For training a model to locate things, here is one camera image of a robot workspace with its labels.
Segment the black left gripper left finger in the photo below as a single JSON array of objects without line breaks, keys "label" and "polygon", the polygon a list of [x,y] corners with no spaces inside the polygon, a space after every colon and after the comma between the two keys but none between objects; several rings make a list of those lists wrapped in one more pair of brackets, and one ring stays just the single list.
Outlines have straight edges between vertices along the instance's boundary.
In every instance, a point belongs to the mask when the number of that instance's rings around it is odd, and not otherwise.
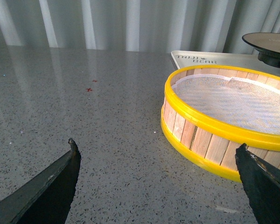
[{"label": "black left gripper left finger", "polygon": [[64,224],[73,202],[81,154],[70,151],[0,201],[0,224]]}]

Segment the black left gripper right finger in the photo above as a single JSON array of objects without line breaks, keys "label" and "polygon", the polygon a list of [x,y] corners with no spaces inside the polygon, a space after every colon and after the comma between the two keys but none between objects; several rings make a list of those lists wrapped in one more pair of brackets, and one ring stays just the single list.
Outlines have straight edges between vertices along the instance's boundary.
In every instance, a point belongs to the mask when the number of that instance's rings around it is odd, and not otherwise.
[{"label": "black left gripper right finger", "polygon": [[246,149],[236,149],[236,165],[259,224],[280,224],[280,170]]}]

